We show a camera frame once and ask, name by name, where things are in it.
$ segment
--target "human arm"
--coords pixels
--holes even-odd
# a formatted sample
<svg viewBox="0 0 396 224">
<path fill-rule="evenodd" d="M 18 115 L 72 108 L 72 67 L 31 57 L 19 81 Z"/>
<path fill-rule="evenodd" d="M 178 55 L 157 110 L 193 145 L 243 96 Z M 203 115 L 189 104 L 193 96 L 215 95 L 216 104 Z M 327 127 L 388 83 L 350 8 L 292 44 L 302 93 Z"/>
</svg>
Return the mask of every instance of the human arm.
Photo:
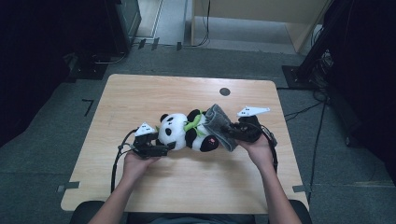
<svg viewBox="0 0 396 224">
<path fill-rule="evenodd" d="M 125 155 L 123 173 L 120 183 L 116 186 L 105 204 L 91 219 L 90 224 L 120 223 L 122 213 L 138 179 L 146 172 L 149 165 L 159 158 L 141 160 L 133 152 Z"/>
<path fill-rule="evenodd" d="M 249 157 L 260 171 L 270 222 L 272 224 L 301 223 L 277 178 L 273 155 L 265 136 L 261 135 L 255 143 L 243 141 L 237 143 L 247 150 Z"/>
</svg>

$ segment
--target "wooden table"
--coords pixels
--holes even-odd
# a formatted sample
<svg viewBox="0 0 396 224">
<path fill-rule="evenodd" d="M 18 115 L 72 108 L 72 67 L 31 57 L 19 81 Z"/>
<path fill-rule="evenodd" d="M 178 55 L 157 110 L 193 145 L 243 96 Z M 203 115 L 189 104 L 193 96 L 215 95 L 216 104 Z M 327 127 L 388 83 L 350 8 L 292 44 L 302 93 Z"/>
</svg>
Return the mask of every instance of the wooden table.
<svg viewBox="0 0 396 224">
<path fill-rule="evenodd" d="M 221 88 L 231 94 L 223 96 Z M 110 195 L 111 168 L 124 136 L 144 121 L 155 127 L 163 113 L 188 114 L 195 108 L 218 104 L 232 121 L 246 105 L 270 107 L 258 116 L 276 136 L 278 176 L 289 199 L 307 200 L 292 186 L 302 185 L 276 86 L 271 81 L 200 77 L 112 75 L 96 109 L 82 146 L 62 209 L 75 210 L 85 201 L 105 201 Z M 122 175 L 119 161 L 116 184 Z M 266 214 L 260 174 L 246 151 L 228 152 L 220 146 L 211 152 L 189 148 L 170 151 L 152 164 L 135 188 L 125 211 L 221 214 Z"/>
</svg>

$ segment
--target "panda head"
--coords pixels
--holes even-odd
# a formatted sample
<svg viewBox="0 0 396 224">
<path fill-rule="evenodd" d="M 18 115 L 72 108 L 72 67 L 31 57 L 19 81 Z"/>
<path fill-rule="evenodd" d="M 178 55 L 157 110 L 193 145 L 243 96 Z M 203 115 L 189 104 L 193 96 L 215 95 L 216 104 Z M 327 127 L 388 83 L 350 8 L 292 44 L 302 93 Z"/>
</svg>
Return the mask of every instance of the panda head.
<svg viewBox="0 0 396 224">
<path fill-rule="evenodd" d="M 187 116 L 184 114 L 164 114 L 161 116 L 161 126 L 158 131 L 158 140 L 167 145 L 176 142 L 173 150 L 180 150 L 186 146 L 186 132 L 184 126 L 187 123 Z"/>
</svg>

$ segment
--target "panda plush toy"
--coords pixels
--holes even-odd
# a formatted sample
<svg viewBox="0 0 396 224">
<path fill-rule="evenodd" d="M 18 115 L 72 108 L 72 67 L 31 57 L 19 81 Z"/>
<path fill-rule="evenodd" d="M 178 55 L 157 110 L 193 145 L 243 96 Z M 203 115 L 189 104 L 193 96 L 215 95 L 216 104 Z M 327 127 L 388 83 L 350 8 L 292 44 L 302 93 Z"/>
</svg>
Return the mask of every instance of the panda plush toy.
<svg viewBox="0 0 396 224">
<path fill-rule="evenodd" d="M 184 114 L 164 114 L 158 128 L 157 145 L 176 142 L 173 150 L 187 146 L 196 151 L 212 151 L 219 146 L 218 138 L 205 127 L 205 112 L 195 109 L 188 116 Z"/>
</svg>

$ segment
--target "forearm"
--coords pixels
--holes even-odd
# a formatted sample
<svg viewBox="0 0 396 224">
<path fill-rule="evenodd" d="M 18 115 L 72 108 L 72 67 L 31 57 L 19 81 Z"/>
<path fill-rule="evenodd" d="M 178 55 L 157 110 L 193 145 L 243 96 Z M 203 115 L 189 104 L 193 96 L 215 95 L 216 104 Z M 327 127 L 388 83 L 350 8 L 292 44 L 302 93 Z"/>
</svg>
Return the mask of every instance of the forearm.
<svg viewBox="0 0 396 224">
<path fill-rule="evenodd" d="M 291 207 L 272 164 L 259 167 L 271 223 L 301 223 Z"/>
<path fill-rule="evenodd" d="M 90 221 L 96 223 L 120 223 L 122 213 L 132 193 L 134 183 L 121 180 L 105 204 Z"/>
</svg>

